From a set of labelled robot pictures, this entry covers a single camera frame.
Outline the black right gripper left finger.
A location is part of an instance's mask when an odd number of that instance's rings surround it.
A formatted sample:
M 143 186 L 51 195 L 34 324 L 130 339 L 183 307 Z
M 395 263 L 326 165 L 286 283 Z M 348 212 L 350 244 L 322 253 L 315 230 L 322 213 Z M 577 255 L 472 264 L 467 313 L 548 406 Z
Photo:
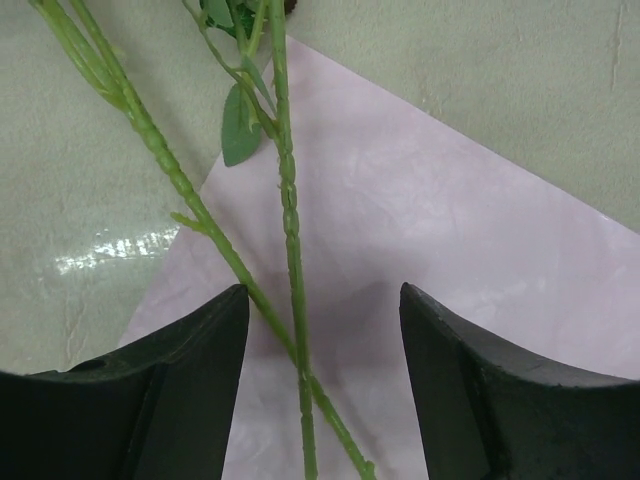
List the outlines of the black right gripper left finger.
M 69 371 L 3 373 L 2 477 L 220 478 L 248 326 L 234 285 Z

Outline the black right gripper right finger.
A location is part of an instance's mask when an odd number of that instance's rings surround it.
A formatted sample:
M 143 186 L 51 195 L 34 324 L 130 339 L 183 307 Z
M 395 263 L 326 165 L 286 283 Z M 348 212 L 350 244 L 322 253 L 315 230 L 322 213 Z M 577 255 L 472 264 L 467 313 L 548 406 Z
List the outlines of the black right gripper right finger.
M 635 479 L 639 384 L 526 350 L 400 291 L 400 326 L 432 479 Z

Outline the purple pink wrapping paper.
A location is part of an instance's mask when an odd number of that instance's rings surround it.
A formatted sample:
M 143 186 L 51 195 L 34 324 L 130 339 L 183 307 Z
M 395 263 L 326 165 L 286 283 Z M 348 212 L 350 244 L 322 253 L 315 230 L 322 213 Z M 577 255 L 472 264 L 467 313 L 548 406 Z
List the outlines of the purple pink wrapping paper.
M 636 233 L 304 44 L 287 54 L 313 368 L 377 478 L 432 479 L 404 284 L 639 384 Z

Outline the white flower stem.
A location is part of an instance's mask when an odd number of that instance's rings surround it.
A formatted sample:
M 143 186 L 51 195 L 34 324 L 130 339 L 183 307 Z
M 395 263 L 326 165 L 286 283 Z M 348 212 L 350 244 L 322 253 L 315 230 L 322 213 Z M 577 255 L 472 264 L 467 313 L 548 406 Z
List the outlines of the white flower stem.
M 295 332 L 296 367 L 301 412 L 302 449 L 307 479 L 318 477 L 316 441 L 312 413 L 311 363 L 308 342 L 306 294 L 299 237 L 298 199 L 295 185 L 296 168 L 290 122 L 288 71 L 286 58 L 285 8 L 282 1 L 270 1 L 267 7 L 271 28 L 273 80 L 276 94 L 276 131 L 274 144 L 279 155 L 283 229 L 291 291 L 291 307 Z

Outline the pink flower stem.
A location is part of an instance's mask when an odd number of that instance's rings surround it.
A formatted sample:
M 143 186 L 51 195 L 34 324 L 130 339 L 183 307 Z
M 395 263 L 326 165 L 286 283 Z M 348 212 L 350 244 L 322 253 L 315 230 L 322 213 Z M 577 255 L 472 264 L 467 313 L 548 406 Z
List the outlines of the pink flower stem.
M 196 7 L 188 2 L 183 4 L 202 37 L 206 37 L 211 29 L 218 29 L 233 37 L 237 44 L 240 60 L 237 66 L 229 65 L 213 43 L 207 45 L 216 61 L 234 81 L 224 103 L 221 128 L 223 161 L 228 167 L 245 162 L 256 151 L 262 136 L 267 136 L 276 147 L 277 99 L 267 11 L 269 2 L 201 1 Z M 282 2 L 285 8 L 286 35 L 286 19 L 294 11 L 296 4 L 293 1 Z M 87 4 L 83 1 L 72 2 L 75 12 L 73 15 L 67 14 L 58 1 L 34 1 L 31 5 L 46 22 L 84 80 L 129 120 L 159 168 L 184 200 L 191 214 L 185 216 L 173 213 L 172 218 L 212 240 L 236 278 L 247 287 L 250 299 L 296 367 L 295 332 L 287 331 L 231 241 L 194 189 L 127 77 L 115 48 L 99 27 Z M 315 409 L 320 410 L 359 477 L 375 478 L 374 463 L 365 458 L 313 372 L 311 389 L 312 413 Z

